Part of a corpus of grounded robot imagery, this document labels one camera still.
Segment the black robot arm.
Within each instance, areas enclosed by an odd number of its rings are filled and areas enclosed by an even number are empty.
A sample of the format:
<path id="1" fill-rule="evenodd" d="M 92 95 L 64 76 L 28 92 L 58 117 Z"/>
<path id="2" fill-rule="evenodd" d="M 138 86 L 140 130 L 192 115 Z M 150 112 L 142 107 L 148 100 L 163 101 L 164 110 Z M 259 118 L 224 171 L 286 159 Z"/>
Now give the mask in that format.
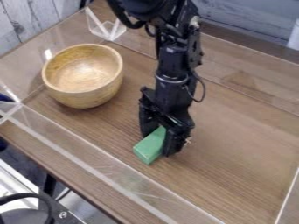
<path id="1" fill-rule="evenodd" d="M 155 38 L 158 68 L 155 87 L 142 87 L 140 131 L 148 136 L 166 128 L 162 154 L 180 152 L 195 123 L 190 106 L 203 83 L 195 68 L 202 65 L 202 18 L 192 0 L 107 0 L 118 19 L 130 29 L 143 28 Z"/>

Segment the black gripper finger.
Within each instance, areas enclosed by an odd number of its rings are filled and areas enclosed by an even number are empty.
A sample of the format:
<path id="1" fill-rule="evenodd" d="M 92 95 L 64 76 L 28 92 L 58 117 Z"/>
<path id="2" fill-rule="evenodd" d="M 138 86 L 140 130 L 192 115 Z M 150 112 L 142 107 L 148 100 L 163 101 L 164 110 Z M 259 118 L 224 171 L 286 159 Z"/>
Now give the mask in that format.
<path id="1" fill-rule="evenodd" d="M 187 126 L 166 127 L 163 139 L 163 156 L 170 157 L 180 152 L 191 136 L 191 128 Z"/>
<path id="2" fill-rule="evenodd" d="M 144 105 L 139 106 L 139 125 L 143 137 L 147 137 L 159 127 L 156 115 L 156 110 L 147 108 Z"/>

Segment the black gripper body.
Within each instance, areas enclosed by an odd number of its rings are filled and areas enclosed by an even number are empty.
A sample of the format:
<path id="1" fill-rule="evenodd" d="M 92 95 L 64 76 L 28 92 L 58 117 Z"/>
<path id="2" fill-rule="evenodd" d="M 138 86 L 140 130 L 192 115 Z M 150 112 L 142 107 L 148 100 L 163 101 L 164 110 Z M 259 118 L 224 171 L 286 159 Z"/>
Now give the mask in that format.
<path id="1" fill-rule="evenodd" d="M 195 126 L 188 108 L 192 105 L 195 93 L 195 78 L 187 75 L 174 81 L 156 76 L 155 88 L 142 87 L 139 106 L 158 111 L 158 122 L 164 127 Z"/>

